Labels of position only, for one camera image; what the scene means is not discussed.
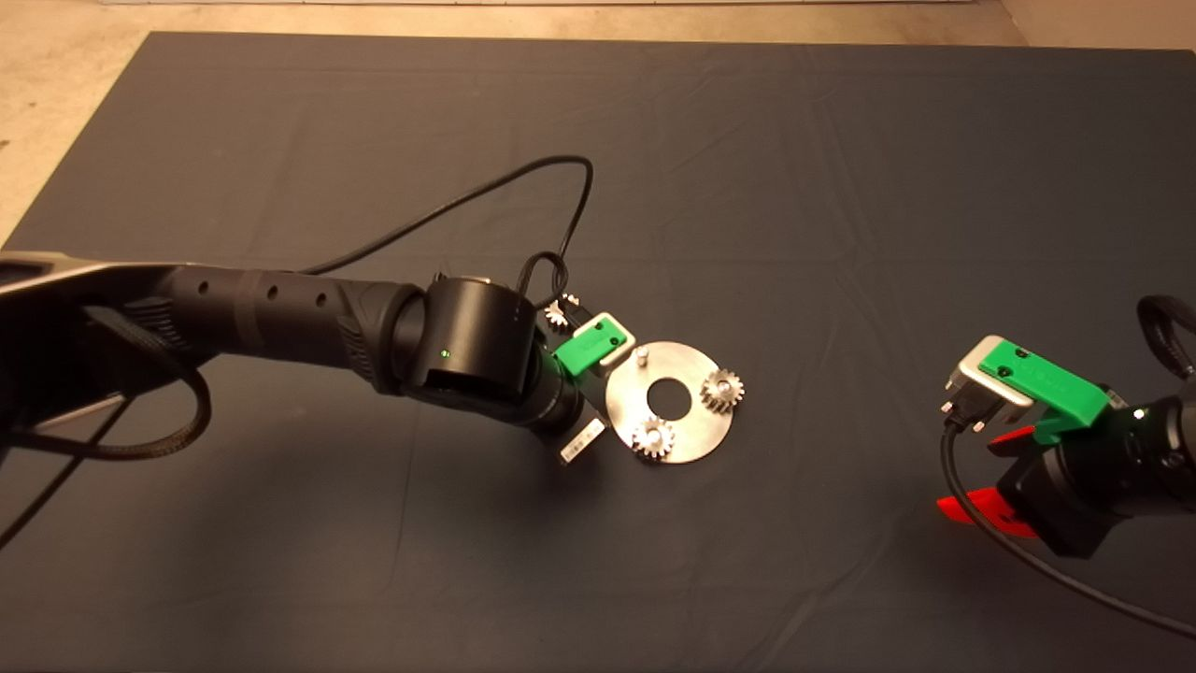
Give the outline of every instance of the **floor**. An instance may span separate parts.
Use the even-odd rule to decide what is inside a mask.
[[[0,241],[151,30],[712,42],[1196,47],[1190,0],[602,7],[0,0]]]

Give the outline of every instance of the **metal washer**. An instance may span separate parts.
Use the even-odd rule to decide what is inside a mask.
[[[615,433],[630,447],[635,429],[654,415],[648,406],[648,388],[657,381],[676,379],[689,391],[689,414],[669,422],[673,448],[660,463],[677,465],[704,458],[731,430],[731,414],[714,414],[702,405],[702,383],[719,366],[685,344],[655,342],[643,347],[648,349],[643,367],[631,355],[606,379],[606,414]]]

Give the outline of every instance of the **green 3d-printed part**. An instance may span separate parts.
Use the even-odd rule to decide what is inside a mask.
[[[1058,434],[1088,428],[1109,406],[1104,391],[1012,342],[1001,342],[980,371],[1050,408],[1035,424],[1035,441],[1058,443]]]
[[[576,378],[626,342],[627,334],[611,320],[603,318],[561,344],[553,356],[565,366],[569,377]]]

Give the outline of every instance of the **small metal gear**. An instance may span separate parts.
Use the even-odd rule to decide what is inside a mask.
[[[579,306],[581,300],[578,299],[575,294],[561,294],[561,299]],[[561,308],[561,300],[557,299],[544,308],[544,319],[548,320],[548,326],[556,331],[557,334],[566,334],[569,330],[569,319],[565,317],[565,311]]]
[[[719,369],[702,383],[702,404],[714,414],[730,414],[744,399],[744,383],[736,373]]]
[[[631,451],[645,460],[661,461],[672,452],[676,439],[667,421],[649,416],[631,434]]]

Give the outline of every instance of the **table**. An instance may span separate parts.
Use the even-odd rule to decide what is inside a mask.
[[[1133,307],[1196,299],[1194,108],[1183,51],[151,35],[7,247],[295,268],[585,153],[570,288],[746,400],[697,464],[608,438],[559,470],[347,373],[218,359],[207,436],[85,465],[0,555],[0,668],[1190,666],[934,500],[941,386],[984,334],[1130,400],[1177,388]],[[346,275],[513,279],[579,179]],[[115,439],[187,414],[167,390]],[[1007,467],[960,452],[971,485]],[[0,515],[60,461],[14,452]],[[1134,521],[1060,565],[1196,619],[1194,525]]]

